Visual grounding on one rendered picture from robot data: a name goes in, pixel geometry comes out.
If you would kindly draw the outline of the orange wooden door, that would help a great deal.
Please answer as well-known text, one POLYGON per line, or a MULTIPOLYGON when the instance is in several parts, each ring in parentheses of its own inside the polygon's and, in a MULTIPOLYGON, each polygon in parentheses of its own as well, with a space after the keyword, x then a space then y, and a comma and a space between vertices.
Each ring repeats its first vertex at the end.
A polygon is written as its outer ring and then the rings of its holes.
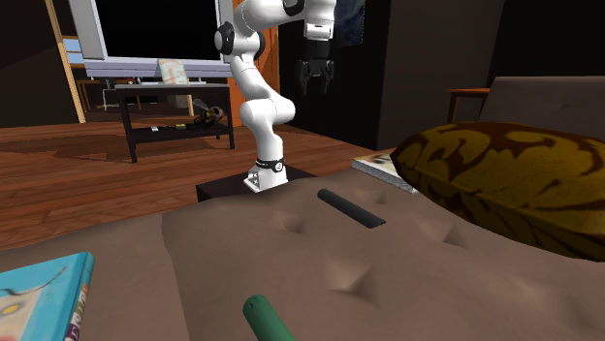
MULTIPOLYGON (((264 80, 276 92, 280 91, 279 85, 279 41, 278 28, 273 27, 263 31, 266 38, 266 48, 260 58, 255 62, 255 66, 260 71, 264 80)), ((227 78, 230 87, 231 114, 233 116, 233 125, 241 126, 239 118, 239 108, 245 102, 237 83, 233 77, 227 78)))

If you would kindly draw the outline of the brown tufted sofa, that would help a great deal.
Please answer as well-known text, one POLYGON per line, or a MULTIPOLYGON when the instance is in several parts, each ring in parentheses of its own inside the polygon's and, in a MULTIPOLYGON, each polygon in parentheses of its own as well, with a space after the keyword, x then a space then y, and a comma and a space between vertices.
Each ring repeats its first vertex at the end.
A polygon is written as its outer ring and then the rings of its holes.
MULTIPOLYGON (((500 77, 476 122, 605 141, 605 77, 500 77)), ((0 271, 95 257, 81 341, 256 341, 264 295, 296 341, 605 341, 605 262, 469 223, 357 170, 0 251, 0 271), (386 220, 368 229, 328 189, 386 220)))

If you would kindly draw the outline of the green cylinder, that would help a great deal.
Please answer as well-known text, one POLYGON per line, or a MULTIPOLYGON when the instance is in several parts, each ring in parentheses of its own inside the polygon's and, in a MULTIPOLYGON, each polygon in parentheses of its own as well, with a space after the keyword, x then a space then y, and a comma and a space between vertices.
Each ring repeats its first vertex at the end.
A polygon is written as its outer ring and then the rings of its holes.
POLYGON ((265 296, 250 296, 242 313, 258 341, 296 341, 265 296))

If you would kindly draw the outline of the black marker pen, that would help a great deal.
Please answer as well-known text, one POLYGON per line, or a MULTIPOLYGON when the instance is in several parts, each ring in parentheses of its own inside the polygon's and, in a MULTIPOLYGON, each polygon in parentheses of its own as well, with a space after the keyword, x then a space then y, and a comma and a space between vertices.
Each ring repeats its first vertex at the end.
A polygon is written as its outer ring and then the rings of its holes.
POLYGON ((328 189, 320 189, 317 193, 317 197, 368 229, 373 229, 386 223, 385 219, 365 210, 328 189))

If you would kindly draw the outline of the black television table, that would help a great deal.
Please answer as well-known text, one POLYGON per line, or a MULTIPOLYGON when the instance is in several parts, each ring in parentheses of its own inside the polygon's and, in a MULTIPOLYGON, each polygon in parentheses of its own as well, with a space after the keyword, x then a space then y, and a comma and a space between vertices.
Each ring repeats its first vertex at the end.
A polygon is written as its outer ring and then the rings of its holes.
POLYGON ((190 83, 190 84, 117 84, 116 94, 119 99, 122 123, 125 136, 129 146, 132 163, 136 163, 136 147, 141 143, 186 140, 201 137, 227 135, 230 148, 235 148, 234 126, 231 114, 230 89, 226 83, 190 83), (133 128, 127 106, 127 99, 141 96, 158 95, 192 95, 194 98, 204 100, 207 104, 214 104, 216 100, 225 100, 224 111, 227 123, 215 123, 210 127, 201 124, 186 123, 185 129, 177 129, 175 126, 158 126, 152 128, 133 128))

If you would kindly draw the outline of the grey framed television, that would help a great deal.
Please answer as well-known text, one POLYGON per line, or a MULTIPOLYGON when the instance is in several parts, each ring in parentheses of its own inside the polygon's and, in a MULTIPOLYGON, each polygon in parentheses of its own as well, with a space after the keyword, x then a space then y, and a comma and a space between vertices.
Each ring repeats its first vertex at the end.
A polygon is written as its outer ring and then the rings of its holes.
POLYGON ((68 0, 86 73, 158 78, 160 59, 183 62, 191 78, 228 78, 214 44, 233 0, 68 0))

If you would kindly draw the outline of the light wooden ladder shelf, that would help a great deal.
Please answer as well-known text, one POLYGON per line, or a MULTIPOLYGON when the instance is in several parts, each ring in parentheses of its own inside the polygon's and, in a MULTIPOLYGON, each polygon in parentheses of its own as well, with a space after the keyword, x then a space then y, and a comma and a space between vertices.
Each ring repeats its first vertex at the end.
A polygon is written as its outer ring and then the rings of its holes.
POLYGON ((61 34, 61 30, 60 30, 60 26, 59 26, 59 20, 56 16, 56 12, 55 12, 52 0, 45 0, 45 3, 46 3, 47 10, 48 10, 48 16, 49 16, 50 24, 51 24, 51 27, 53 30, 54 39, 57 44, 57 48, 58 48, 58 52, 59 52, 59 55, 61 58, 62 66, 65 71, 68 86, 69 86, 71 96, 72 96, 72 99, 74 102, 77 117, 78 117, 79 123, 82 124, 82 123, 86 122, 85 113, 90 111, 90 105, 89 105, 87 93, 85 90, 85 86, 87 84, 100 84, 100 81, 98 79, 96 79, 96 80, 91 80, 91 79, 75 80, 73 72, 72 72, 73 66, 75 66, 77 69, 83 70, 84 64, 83 63, 72 64, 69 62, 68 50, 65 48, 63 35, 61 34))

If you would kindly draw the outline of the light blue book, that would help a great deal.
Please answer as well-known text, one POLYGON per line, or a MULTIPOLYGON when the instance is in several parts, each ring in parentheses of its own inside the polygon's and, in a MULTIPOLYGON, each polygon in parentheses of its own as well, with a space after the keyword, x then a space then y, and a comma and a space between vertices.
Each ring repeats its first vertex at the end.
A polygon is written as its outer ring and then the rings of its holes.
POLYGON ((0 341, 79 341, 95 259, 89 252, 0 273, 0 341))

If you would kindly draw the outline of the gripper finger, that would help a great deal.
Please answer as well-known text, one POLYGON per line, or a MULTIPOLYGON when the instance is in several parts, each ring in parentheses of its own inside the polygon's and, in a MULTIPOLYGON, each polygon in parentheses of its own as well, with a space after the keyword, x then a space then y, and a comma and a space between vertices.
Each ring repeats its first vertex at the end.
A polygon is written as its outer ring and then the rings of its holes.
POLYGON ((307 85, 312 77, 312 66, 307 60, 298 60, 296 65, 296 75, 299 89, 302 95, 307 92, 307 85))
POLYGON ((330 82, 334 79, 334 62, 332 60, 324 60, 320 66, 321 71, 321 91, 323 94, 328 92, 330 82))

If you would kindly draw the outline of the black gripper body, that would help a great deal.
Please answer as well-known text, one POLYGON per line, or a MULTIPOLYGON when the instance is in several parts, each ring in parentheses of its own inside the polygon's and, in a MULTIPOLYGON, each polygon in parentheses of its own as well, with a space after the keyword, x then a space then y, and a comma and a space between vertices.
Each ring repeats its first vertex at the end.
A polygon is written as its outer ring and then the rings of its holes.
POLYGON ((306 40, 303 48, 302 63, 305 66, 332 66, 333 61, 329 59, 331 42, 306 40))

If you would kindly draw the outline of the dark wall picture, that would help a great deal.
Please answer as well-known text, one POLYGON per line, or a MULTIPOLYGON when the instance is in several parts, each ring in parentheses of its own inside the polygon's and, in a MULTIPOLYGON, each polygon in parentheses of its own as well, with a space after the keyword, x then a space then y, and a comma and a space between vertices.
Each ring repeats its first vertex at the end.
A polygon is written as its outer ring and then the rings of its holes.
POLYGON ((334 19, 334 44, 337 47, 363 43, 365 0, 337 0, 334 19))

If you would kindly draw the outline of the yellow brown patterned cushion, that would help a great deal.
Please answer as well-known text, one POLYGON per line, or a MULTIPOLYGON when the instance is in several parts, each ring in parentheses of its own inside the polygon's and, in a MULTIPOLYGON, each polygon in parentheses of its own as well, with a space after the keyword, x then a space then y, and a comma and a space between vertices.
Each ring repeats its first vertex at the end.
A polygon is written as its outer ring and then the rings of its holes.
POLYGON ((463 220, 605 262, 605 141, 517 123, 458 122, 405 139, 398 175, 463 220))

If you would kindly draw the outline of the pale thick book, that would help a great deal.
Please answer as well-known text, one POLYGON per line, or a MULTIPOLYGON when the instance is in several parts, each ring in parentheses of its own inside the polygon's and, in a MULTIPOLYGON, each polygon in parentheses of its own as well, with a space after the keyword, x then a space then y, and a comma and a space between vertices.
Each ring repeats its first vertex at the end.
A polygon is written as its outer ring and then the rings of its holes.
POLYGON ((398 175, 391 155, 387 152, 355 157, 352 159, 352 168, 374 176, 408 193, 417 193, 414 187, 398 175))

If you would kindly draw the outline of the brown wooden side table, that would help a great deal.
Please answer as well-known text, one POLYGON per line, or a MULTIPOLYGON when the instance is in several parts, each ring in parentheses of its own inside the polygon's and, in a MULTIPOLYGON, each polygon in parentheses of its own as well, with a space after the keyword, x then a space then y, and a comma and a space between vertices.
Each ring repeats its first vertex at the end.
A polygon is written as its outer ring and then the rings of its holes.
POLYGON ((455 119, 459 98, 479 98, 482 100, 480 109, 483 109, 490 91, 490 88, 448 89, 450 102, 447 123, 452 123, 455 119))

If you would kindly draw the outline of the dark robot stand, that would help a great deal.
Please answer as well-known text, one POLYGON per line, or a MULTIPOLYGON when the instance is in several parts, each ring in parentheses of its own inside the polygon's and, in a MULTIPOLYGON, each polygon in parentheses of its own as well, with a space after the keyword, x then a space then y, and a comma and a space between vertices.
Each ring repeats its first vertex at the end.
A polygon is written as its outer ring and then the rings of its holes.
MULTIPOLYGON (((299 170, 290 166, 286 167, 287 177, 289 181, 293 181, 299 178, 314 177, 314 174, 299 170)), ((198 184, 196 186, 197 200, 198 202, 204 202, 213 198, 229 197, 235 195, 242 195, 253 193, 244 182, 244 178, 247 176, 247 172, 238 173, 232 176, 219 178, 210 182, 198 184)))

